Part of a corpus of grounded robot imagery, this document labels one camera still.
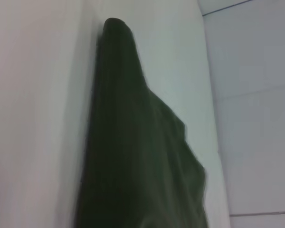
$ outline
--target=white wall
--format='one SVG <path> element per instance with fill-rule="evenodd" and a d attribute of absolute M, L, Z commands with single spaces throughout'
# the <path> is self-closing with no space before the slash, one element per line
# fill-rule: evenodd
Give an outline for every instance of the white wall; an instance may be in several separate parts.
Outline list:
<path fill-rule="evenodd" d="M 0 227 L 72 219 L 96 34 L 123 19 L 151 89 L 186 123 L 208 173 L 211 228 L 228 228 L 204 28 L 196 1 L 0 0 Z"/>
<path fill-rule="evenodd" d="M 285 0 L 204 20 L 230 213 L 285 211 Z M 251 219 L 231 221 L 250 228 Z"/>

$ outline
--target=dark green fabric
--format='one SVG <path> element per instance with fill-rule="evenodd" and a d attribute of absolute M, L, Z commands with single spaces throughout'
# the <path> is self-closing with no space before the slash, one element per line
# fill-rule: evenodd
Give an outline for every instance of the dark green fabric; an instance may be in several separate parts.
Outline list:
<path fill-rule="evenodd" d="M 75 227 L 206 228 L 204 169 L 184 124 L 147 87 L 121 20 L 104 25 L 94 85 Z"/>

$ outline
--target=green cloth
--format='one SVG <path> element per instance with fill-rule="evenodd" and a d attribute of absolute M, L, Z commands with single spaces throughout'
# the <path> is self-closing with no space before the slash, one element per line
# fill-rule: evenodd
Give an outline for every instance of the green cloth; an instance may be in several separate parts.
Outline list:
<path fill-rule="evenodd" d="M 98 42 L 76 228 L 206 228 L 205 171 L 185 126 L 152 93 L 130 29 L 108 19 Z"/>

